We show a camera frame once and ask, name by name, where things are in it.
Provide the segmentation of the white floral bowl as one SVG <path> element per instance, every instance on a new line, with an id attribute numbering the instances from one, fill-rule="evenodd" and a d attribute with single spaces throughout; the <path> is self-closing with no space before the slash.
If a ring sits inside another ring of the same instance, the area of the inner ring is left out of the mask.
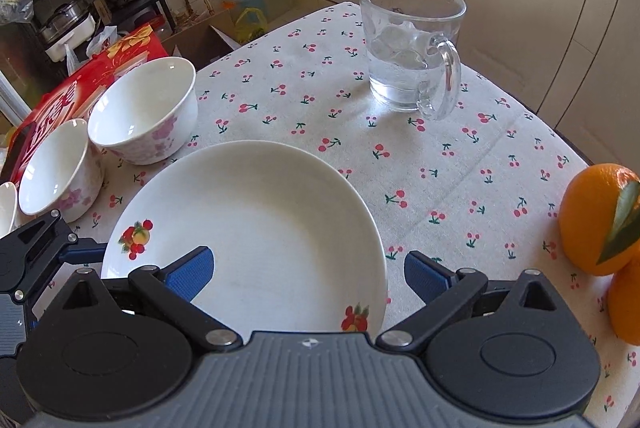
<path id="1" fill-rule="evenodd" d="M 55 129 L 29 160 L 18 188 L 18 204 L 29 217 L 54 209 L 67 223 L 96 201 L 104 180 L 101 155 L 88 136 L 88 123 L 72 119 Z"/>
<path id="2" fill-rule="evenodd" d="M 172 156 L 198 120 L 195 80 L 194 65 L 182 57 L 157 58 L 130 70 L 93 106 L 89 139 L 133 165 Z"/>

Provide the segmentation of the white floral plate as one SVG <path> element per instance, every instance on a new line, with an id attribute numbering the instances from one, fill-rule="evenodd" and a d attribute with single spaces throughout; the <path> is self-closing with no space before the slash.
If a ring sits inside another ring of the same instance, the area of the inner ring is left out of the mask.
<path id="1" fill-rule="evenodd" d="M 163 267 L 200 246 L 214 272 L 193 302 L 243 337 L 382 327 L 378 228 L 349 181 L 307 151 L 236 141 L 178 160 L 122 211 L 102 274 Z"/>

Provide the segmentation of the cherry print tablecloth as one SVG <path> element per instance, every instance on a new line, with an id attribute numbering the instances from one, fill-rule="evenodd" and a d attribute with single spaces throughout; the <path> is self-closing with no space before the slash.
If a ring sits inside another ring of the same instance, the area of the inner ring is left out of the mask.
<path id="1" fill-rule="evenodd" d="M 104 183 L 74 224 L 79 237 L 107 247 L 140 189 L 195 151 L 236 141 L 299 148 L 349 181 L 378 228 L 387 278 L 378 333 L 422 307 L 405 281 L 410 251 L 494 281 L 538 270 L 599 354 L 586 417 L 598 427 L 620 423 L 638 390 L 639 351 L 611 330 L 608 280 L 576 269 L 558 233 L 567 184 L 585 165 L 519 102 L 465 69 L 445 119 L 394 113 L 370 91 L 360 9 L 352 3 L 318 10 L 212 62 L 196 76 L 195 94 L 198 121 L 171 157 L 134 166 L 103 156 Z"/>

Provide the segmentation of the red printed carton box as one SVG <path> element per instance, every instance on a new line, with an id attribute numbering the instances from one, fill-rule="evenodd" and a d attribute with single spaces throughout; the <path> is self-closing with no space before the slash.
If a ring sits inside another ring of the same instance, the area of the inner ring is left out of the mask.
<path id="1" fill-rule="evenodd" d="M 89 59 L 57 88 L 40 99 L 11 136 L 1 169 L 3 183 L 20 184 L 30 158 L 42 141 L 67 120 L 88 118 L 98 98 L 131 69 L 167 55 L 150 24 L 144 24 Z"/>

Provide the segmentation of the orange with leaf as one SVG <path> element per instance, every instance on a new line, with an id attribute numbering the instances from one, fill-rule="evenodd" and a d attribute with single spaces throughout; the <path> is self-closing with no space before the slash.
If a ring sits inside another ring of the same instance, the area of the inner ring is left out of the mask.
<path id="1" fill-rule="evenodd" d="M 579 270 L 610 275 L 639 255 L 639 177 L 615 163 L 579 172 L 558 215 L 562 249 Z"/>

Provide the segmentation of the plain orange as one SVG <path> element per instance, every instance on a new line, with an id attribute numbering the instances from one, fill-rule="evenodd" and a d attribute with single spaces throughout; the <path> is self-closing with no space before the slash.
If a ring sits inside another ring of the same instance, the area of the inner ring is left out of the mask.
<path id="1" fill-rule="evenodd" d="M 606 297 L 608 318 L 615 335 L 633 346 L 640 344 L 640 264 L 634 258 L 616 272 Z"/>

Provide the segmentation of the glass mug with water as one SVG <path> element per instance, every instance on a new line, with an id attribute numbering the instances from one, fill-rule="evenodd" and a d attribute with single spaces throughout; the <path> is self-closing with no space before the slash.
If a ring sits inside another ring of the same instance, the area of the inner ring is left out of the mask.
<path id="1" fill-rule="evenodd" d="M 401 113 L 442 120 L 456 106 L 462 64 L 456 47 L 464 0 L 359 0 L 377 100 Z"/>

